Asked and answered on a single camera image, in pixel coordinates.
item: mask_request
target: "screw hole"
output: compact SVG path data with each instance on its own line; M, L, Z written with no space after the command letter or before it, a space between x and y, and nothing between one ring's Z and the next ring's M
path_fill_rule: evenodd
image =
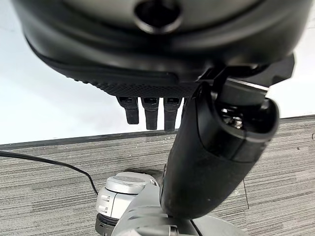
M181 23L181 11L175 3L165 4L161 0L139 3L135 10L135 23L143 31L164 34L177 29Z

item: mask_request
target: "white wall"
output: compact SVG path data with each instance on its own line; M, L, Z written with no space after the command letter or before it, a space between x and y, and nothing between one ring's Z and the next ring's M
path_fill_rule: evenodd
M269 92L282 117L315 114L312 26L296 50L293 78ZM163 129L160 105L158 129ZM114 97L41 62L26 44L11 4L0 0L0 144L143 131L143 109L139 115L139 125L127 125L125 111Z

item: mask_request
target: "gray carpet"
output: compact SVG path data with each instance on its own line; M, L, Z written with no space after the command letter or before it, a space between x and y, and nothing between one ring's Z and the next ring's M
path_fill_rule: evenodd
M315 235L314 133L314 117L282 120L258 164L214 212L251 236ZM174 138L156 132L0 149L75 165L99 189L126 168L161 170ZM95 200L88 179L73 170L0 157L1 236L96 236Z

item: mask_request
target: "black cable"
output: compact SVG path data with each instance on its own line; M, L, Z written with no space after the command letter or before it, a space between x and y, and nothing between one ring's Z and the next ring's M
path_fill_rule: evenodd
M85 171L82 171L82 170L80 170L77 167L71 166L70 164L67 164L67 163L64 163L64 162L60 162L60 161L53 161L53 160L49 160L49 159L45 159L45 158L41 158L41 157L37 157L37 156L10 152L10 151L0 151L0 156L11 157L11 158L18 158L18 159L24 159L24 160L30 160L30 161L39 161L39 162L44 162L44 163L48 163L48 164L68 167L70 169L73 169L73 170L75 170L77 172L80 172L80 173L86 175L89 178L89 180L90 180L90 183L92 185L92 188L93 188L95 194L98 195L98 192L97 192L97 190L95 188L95 185L93 183L93 179L91 178L91 176L88 173L86 173Z

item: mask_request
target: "black plastic housing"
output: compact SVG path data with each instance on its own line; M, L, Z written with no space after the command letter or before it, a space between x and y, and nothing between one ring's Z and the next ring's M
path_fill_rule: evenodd
M205 21L187 30L149 35L124 24L111 25L62 0L12 2L29 44L49 66L126 97L190 97L199 85L198 76L218 61L235 66L281 60L301 37L312 4L264 0L228 16L229 7L213 8L213 0L178 0L179 7L187 9L183 22L203 17L190 13L189 4L208 9ZM120 2L113 20L124 17L118 14L121 9L129 11ZM220 14L224 20L207 22L207 17Z
M254 166L275 135L279 111L269 100L260 132L237 129L218 113L203 84L189 102L168 157L161 187L163 210L194 219L216 208Z

